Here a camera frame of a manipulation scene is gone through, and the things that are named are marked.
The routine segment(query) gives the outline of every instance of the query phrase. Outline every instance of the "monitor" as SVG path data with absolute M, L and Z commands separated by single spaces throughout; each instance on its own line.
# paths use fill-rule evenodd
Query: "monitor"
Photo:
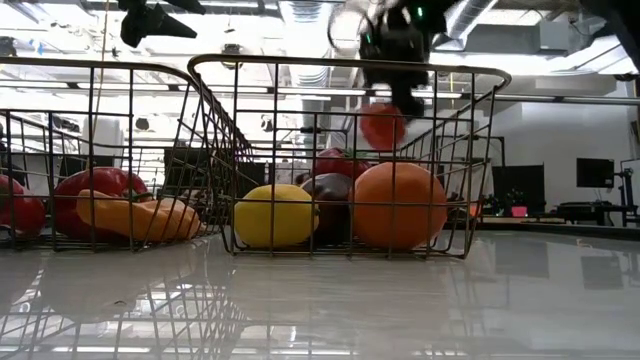
M 577 186 L 613 188 L 615 163 L 610 159 L 577 159 Z
M 493 191 L 496 198 L 504 201 L 513 190 L 522 192 L 522 205 L 529 214 L 544 213 L 544 165 L 494 166 Z

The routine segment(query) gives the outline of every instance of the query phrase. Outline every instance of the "red fruit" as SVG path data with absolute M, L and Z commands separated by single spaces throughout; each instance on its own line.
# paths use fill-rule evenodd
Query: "red fruit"
M 93 189 L 113 197 L 129 197 L 129 173 L 112 167 L 93 169 Z M 132 188 L 137 201 L 150 201 L 152 197 L 142 179 L 136 174 L 132 177 Z M 55 190 L 56 231 L 72 239 L 90 239 L 91 226 L 85 224 L 76 212 L 76 200 L 57 196 L 78 196 L 80 191 L 90 189 L 89 170 L 76 173 L 62 180 Z M 113 232 L 96 229 L 96 240 L 115 240 L 121 238 Z
M 17 181 L 13 180 L 14 195 L 33 195 Z M 0 175 L 0 225 L 11 227 L 11 203 L 9 202 L 9 177 Z M 40 235 L 45 224 L 46 211 L 38 198 L 14 197 L 14 224 L 18 236 Z
M 368 115 L 360 119 L 360 131 L 372 148 L 378 151 L 393 151 L 393 143 L 400 143 L 407 131 L 400 110 L 391 104 L 372 104 L 362 109 Z
M 353 180 L 342 174 L 322 174 L 300 187 L 316 200 L 348 201 Z M 346 204 L 320 204 L 320 224 L 315 231 L 315 244 L 340 244 L 348 240 L 351 212 Z
M 352 155 L 340 148 L 330 148 L 322 150 L 318 156 L 333 157 L 335 159 L 317 159 L 316 167 L 313 172 L 315 176 L 322 174 L 342 174 L 350 178 L 358 178 L 363 172 L 367 171 L 371 165 L 364 160 L 356 160 L 355 173 L 353 171 L 353 161 L 349 158 Z

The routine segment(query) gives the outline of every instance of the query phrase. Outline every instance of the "orange bell pepper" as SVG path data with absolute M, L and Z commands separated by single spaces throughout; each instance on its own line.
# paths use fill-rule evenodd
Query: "orange bell pepper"
M 78 196 L 88 197 L 90 193 L 90 190 L 82 190 Z M 96 228 L 110 230 L 128 237 L 129 201 L 127 199 L 101 200 L 106 198 L 112 197 L 94 191 L 93 208 Z M 191 239 L 201 229 L 198 214 L 180 200 L 175 200 L 175 205 L 173 202 L 174 199 L 163 199 L 133 203 L 133 239 L 144 241 L 146 238 L 152 242 Z M 156 206 L 158 206 L 158 212 L 153 216 Z M 91 225 L 90 199 L 78 199 L 76 211 L 84 223 Z

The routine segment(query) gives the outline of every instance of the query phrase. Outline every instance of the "red bell pepper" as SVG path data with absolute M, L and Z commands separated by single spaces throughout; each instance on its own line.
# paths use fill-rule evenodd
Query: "red bell pepper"
M 13 180 L 14 195 L 33 195 Z M 11 203 L 9 202 L 9 177 L 0 175 L 0 226 L 11 227 Z M 13 209 L 16 235 L 35 237 L 45 224 L 46 210 L 38 198 L 14 197 Z
M 317 159 L 314 175 L 322 174 L 342 174 L 354 178 L 353 161 L 349 159 L 352 155 L 340 148 L 329 148 L 322 150 L 318 156 L 334 157 L 335 159 Z M 371 164 L 364 160 L 356 160 L 355 178 L 362 175 L 371 167 Z
M 128 171 L 113 167 L 93 168 L 93 189 L 112 197 L 129 198 Z M 78 196 L 80 191 L 90 189 L 89 170 L 85 170 L 62 180 L 55 190 L 55 225 L 56 231 L 72 239 L 88 240 L 91 238 L 91 226 L 80 219 L 76 212 L 76 200 L 58 198 L 57 196 Z M 147 187 L 136 174 L 132 177 L 134 201 L 153 200 Z M 95 230 L 96 240 L 116 240 L 121 236 L 107 230 Z

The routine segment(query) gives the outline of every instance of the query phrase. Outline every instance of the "glossy tabletop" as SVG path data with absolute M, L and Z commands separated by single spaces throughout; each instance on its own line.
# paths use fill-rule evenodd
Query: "glossy tabletop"
M 0 253 L 1 359 L 640 359 L 640 243 L 480 232 L 466 261 Z

